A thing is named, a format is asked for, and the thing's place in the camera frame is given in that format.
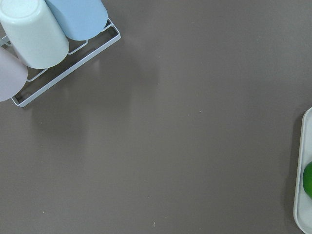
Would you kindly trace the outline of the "light blue cup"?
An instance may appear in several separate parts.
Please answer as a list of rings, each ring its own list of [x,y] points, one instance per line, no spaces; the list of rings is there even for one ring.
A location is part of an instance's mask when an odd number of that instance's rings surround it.
[[[83,41],[103,31],[108,12],[100,0],[47,0],[66,37]]]

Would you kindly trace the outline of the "pale pink cup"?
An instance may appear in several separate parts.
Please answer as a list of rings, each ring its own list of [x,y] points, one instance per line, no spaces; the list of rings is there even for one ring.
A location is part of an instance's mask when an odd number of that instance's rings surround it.
[[[14,55],[0,48],[0,100],[6,101],[16,95],[25,85],[27,67]]]

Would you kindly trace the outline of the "mint white cup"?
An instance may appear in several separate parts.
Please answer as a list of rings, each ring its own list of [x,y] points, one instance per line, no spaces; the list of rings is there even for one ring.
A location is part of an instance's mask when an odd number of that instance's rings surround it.
[[[19,59],[46,69],[62,62],[69,42],[43,0],[2,0],[0,22]]]

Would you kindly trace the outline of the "green lime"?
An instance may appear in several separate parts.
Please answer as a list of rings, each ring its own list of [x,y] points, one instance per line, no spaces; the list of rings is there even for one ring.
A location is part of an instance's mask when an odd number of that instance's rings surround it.
[[[309,198],[312,198],[312,162],[309,162],[303,172],[303,189]]]

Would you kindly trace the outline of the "cream serving tray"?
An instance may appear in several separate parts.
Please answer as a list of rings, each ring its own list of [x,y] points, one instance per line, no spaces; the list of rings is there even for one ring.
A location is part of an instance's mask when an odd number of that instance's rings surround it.
[[[303,185],[304,170],[312,162],[312,110],[309,108],[302,118],[297,176],[295,185],[293,217],[298,228],[305,234],[312,232],[312,197]]]

